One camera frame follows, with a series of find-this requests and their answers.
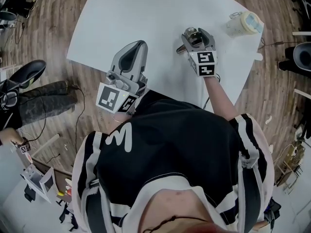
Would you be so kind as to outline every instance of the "cord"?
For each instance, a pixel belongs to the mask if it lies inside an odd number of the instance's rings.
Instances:
[[[57,156],[52,157],[52,158],[47,162],[47,164],[48,164],[52,159],[57,158],[58,156],[60,156],[60,154],[58,154]]]
[[[258,50],[262,49],[262,48],[265,48],[265,47],[268,47],[268,46],[277,46],[277,45],[284,45],[284,44],[289,44],[289,43],[303,43],[304,41],[286,41],[286,42],[283,42],[283,41],[277,41],[275,43],[272,43],[272,44],[267,44],[265,43],[264,41],[264,38],[261,38],[260,39],[261,43],[263,44],[263,46],[261,46],[260,48],[258,48]]]
[[[20,43],[20,40],[21,40],[21,38],[22,38],[22,36],[23,36],[24,29],[25,29],[25,23],[24,23],[24,22],[22,22],[22,24],[21,24],[21,29],[22,29],[22,31],[21,31],[21,35],[20,35],[20,37],[19,37],[18,42],[16,41],[16,32],[15,32],[15,44],[16,44],[16,45],[18,45],[18,44]]]
[[[283,153],[285,152],[285,150],[286,150],[289,146],[292,146],[293,148],[295,148],[293,144],[289,144],[289,145],[283,150],[282,154],[279,155],[279,156],[273,161],[273,163],[276,162],[279,158],[281,158],[281,156],[283,155]]]
[[[156,231],[156,230],[160,229],[164,224],[166,224],[168,222],[175,221],[175,219],[180,219],[180,218],[196,219],[196,220],[200,220],[202,222],[207,222],[206,220],[200,219],[200,218],[197,218],[197,217],[191,217],[191,216],[172,216],[170,219],[162,221],[158,226],[154,227],[153,229],[145,229],[142,233],[146,233],[147,231],[149,231],[149,233],[152,233],[153,231]]]
[[[27,141],[25,142],[25,145],[26,145],[27,143],[29,143],[29,142],[34,142],[34,141],[36,141],[37,139],[39,139],[39,137],[42,135],[42,133],[43,133],[43,131],[44,131],[44,129],[45,129],[45,125],[46,125],[46,123],[47,123],[47,114],[45,113],[45,108],[44,108],[44,103],[43,103],[43,100],[42,100],[42,95],[40,96],[40,98],[41,98],[42,108],[43,108],[43,112],[44,112],[44,125],[43,125],[43,129],[42,129],[40,135],[39,135],[36,139],[27,140]]]
[[[85,109],[86,109],[85,95],[84,95],[83,91],[82,91],[81,88],[78,87],[77,85],[71,85],[71,86],[67,86],[67,87],[64,87],[64,88],[59,88],[59,89],[50,91],[50,92],[46,93],[45,96],[48,95],[48,94],[50,94],[50,93],[52,93],[52,92],[55,92],[55,91],[58,91],[58,90],[67,89],[67,88],[69,88],[69,87],[72,88],[72,89],[75,89],[75,90],[80,90],[81,93],[82,93],[82,95],[83,95],[83,111],[82,111],[82,112],[80,113],[80,115],[78,116],[77,121],[76,121],[76,125],[75,125],[75,150],[76,150],[76,153],[77,153],[77,152],[78,152],[78,150],[77,150],[77,126],[78,126],[78,122],[79,122],[80,117],[82,116],[83,112],[84,112]],[[29,143],[29,142],[36,141],[37,139],[39,139],[39,137],[42,135],[43,130],[44,130],[45,126],[46,126],[47,116],[46,116],[46,112],[45,112],[45,108],[44,108],[44,104],[43,104],[41,92],[40,92],[40,96],[39,96],[39,97],[41,98],[41,102],[42,102],[42,106],[43,106],[43,111],[44,111],[44,117],[45,117],[44,126],[43,126],[43,129],[42,129],[40,135],[39,135],[36,139],[27,140],[25,144],[27,144],[27,143]],[[24,103],[19,104],[19,106],[21,106],[21,105],[23,105],[23,104],[25,104],[25,103],[27,103],[27,102],[29,102],[29,101],[31,101],[31,100],[37,99],[37,98],[38,98],[38,97],[34,97],[34,98],[32,98],[32,99],[29,99],[29,100],[25,101]]]
[[[77,125],[78,125],[80,116],[83,114],[84,110],[86,109],[86,98],[85,98],[84,93],[83,93],[83,91],[81,90],[80,87],[78,87],[77,85],[75,85],[73,88],[74,88],[74,89],[80,90],[80,91],[82,92],[82,95],[83,95],[83,111],[81,112],[81,114],[80,114],[80,115],[78,116],[78,118],[77,118],[77,122],[76,122],[76,132],[75,132],[75,144],[74,144],[74,146],[75,146],[75,149],[76,149],[76,153],[78,153],[78,150],[77,150]]]
[[[216,74],[216,75],[217,75],[217,78],[218,78],[218,82],[220,83],[220,80],[221,80],[220,75],[219,74]],[[203,110],[205,110],[208,101],[209,101],[209,97],[208,97],[208,99],[206,100],[206,102],[205,102],[205,104],[203,106]]]

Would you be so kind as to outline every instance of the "sticker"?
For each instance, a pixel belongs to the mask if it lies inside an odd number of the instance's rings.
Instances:
[[[27,153],[27,152],[30,151],[29,145],[23,145],[23,146],[21,146],[19,149],[20,149],[20,151],[21,151],[23,154],[25,154],[25,153]]]
[[[133,105],[133,103],[135,102],[136,98],[133,96],[128,96],[128,98],[125,100],[125,102],[123,103],[123,105],[120,107],[120,109],[118,110],[118,112],[127,112],[131,106]]]
[[[249,14],[248,17],[245,19],[245,22],[248,25],[251,25],[253,23],[253,21],[255,20],[254,16],[252,14]]]
[[[203,63],[213,63],[214,56],[212,52],[199,52],[198,53],[198,62],[199,64]]]
[[[199,66],[199,76],[214,75],[215,65]]]
[[[98,101],[98,104],[104,108],[113,111],[118,100],[119,93],[120,92],[118,90],[105,86]]]

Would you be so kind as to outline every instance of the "sneaker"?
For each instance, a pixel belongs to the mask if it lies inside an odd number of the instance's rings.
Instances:
[[[28,19],[29,16],[30,16],[30,10],[28,10],[28,13],[27,13],[27,15],[26,15],[26,19]]]
[[[30,10],[34,10],[35,9],[35,5],[37,4],[38,0],[33,0],[33,6],[31,7]]]

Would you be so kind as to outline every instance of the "black cable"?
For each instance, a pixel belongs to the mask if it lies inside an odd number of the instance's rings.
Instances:
[[[22,38],[22,36],[23,36],[24,29],[25,29],[24,24],[22,24],[21,29],[22,29],[22,31],[21,31],[21,35],[20,35],[20,37],[19,37],[18,42],[16,41],[17,30],[15,30],[15,37],[14,37],[14,38],[15,38],[15,44],[16,44],[16,45],[18,45],[18,44],[20,43],[20,40],[21,40],[21,38]]]
[[[27,140],[27,141],[25,142],[25,145],[26,145],[27,143],[29,143],[29,142],[34,142],[34,141],[36,141],[37,139],[39,139],[39,137],[42,135],[42,133],[43,133],[43,131],[44,131],[44,129],[45,129],[45,125],[46,125],[46,123],[47,123],[47,114],[45,113],[45,108],[44,108],[44,103],[43,103],[43,100],[42,100],[42,95],[40,96],[40,98],[41,98],[42,108],[43,108],[43,112],[44,112],[44,125],[43,125],[43,129],[42,129],[40,135],[39,135],[36,139]]]
[[[158,226],[154,227],[153,229],[145,229],[142,233],[146,233],[146,231],[149,231],[149,233],[152,233],[153,231],[156,231],[156,230],[160,229],[164,224],[166,224],[168,222],[175,221],[175,219],[180,219],[180,218],[196,219],[196,220],[200,220],[202,222],[207,222],[206,220],[201,219],[201,218],[197,218],[197,217],[191,217],[191,216],[172,216],[170,219],[162,221]]]
[[[76,122],[76,132],[75,132],[75,149],[76,149],[76,153],[78,153],[78,150],[77,150],[77,125],[78,125],[78,121],[79,121],[79,118],[80,116],[83,114],[84,110],[86,109],[86,98],[84,96],[84,93],[83,91],[80,89],[80,87],[76,86],[78,90],[80,90],[82,92],[82,95],[83,95],[83,111],[81,112],[81,114],[78,116],[78,119],[77,119],[77,122]]]
[[[76,153],[77,153],[77,152],[78,152],[78,150],[77,150],[77,126],[78,126],[78,122],[79,122],[79,119],[80,119],[81,115],[83,114],[83,112],[84,112],[85,109],[86,109],[86,100],[85,100],[85,96],[84,96],[83,91],[82,91],[81,88],[78,87],[77,85],[72,85],[72,86],[67,86],[67,87],[64,87],[64,88],[59,88],[59,89],[50,91],[50,92],[46,93],[45,96],[48,95],[49,93],[52,93],[52,92],[55,92],[55,91],[58,91],[58,90],[62,90],[62,89],[67,89],[67,88],[69,88],[69,87],[71,87],[71,88],[73,88],[73,89],[76,89],[76,90],[80,90],[81,93],[82,93],[82,95],[83,95],[83,111],[82,111],[82,112],[80,113],[80,115],[78,116],[77,122],[76,122],[76,125],[75,125],[75,150],[76,150]],[[43,130],[44,130],[45,126],[46,126],[47,116],[46,116],[46,112],[45,112],[45,108],[44,108],[44,104],[43,104],[41,92],[40,92],[40,96],[38,96],[38,97],[41,98],[41,102],[42,102],[42,106],[43,106],[44,117],[45,117],[44,126],[43,126],[43,129],[42,129],[40,135],[39,135],[36,139],[27,140],[26,143],[36,141],[36,140],[42,135]],[[29,100],[25,101],[24,103],[19,104],[18,106],[21,106],[21,105],[23,105],[23,104],[25,104],[25,103],[27,103],[27,102],[29,102],[29,101],[31,101],[31,100],[37,99],[38,97],[34,97],[34,98],[32,98],[32,99],[29,99]]]
[[[52,159],[57,158],[58,156],[60,156],[60,154],[58,154],[57,156],[52,157],[52,158],[47,162],[47,164],[48,164]]]
[[[220,83],[220,80],[221,80],[220,75],[219,74],[216,74],[216,75],[217,75],[217,78],[218,78],[218,82]],[[205,104],[203,106],[203,110],[205,110],[208,101],[209,101],[209,97],[208,97],[208,99],[206,100],[206,102],[205,102]]]
[[[277,46],[277,45],[284,45],[284,44],[289,44],[289,43],[303,43],[304,41],[286,41],[286,42],[283,42],[283,41],[277,41],[275,43],[272,43],[272,44],[267,44],[265,43],[264,41],[264,38],[261,38],[260,39],[261,43],[263,44],[260,48],[258,48],[258,50],[262,49],[262,48],[265,48],[265,47],[268,47],[268,46]]]

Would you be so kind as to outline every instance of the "pants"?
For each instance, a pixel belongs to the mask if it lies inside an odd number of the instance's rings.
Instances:
[[[4,7],[10,12],[26,18],[33,4],[33,2],[27,2],[26,0],[8,0]]]
[[[291,71],[291,72],[306,76],[308,78],[311,78],[310,71],[303,70],[296,65],[294,61],[294,57],[293,57],[294,49],[295,47],[285,49],[285,56],[289,60],[279,62],[278,68],[280,68],[283,71]]]
[[[20,94],[19,113],[22,124],[44,119],[44,110],[46,117],[53,117],[72,108],[77,98],[69,94],[71,89],[66,87],[65,81],[59,81]]]

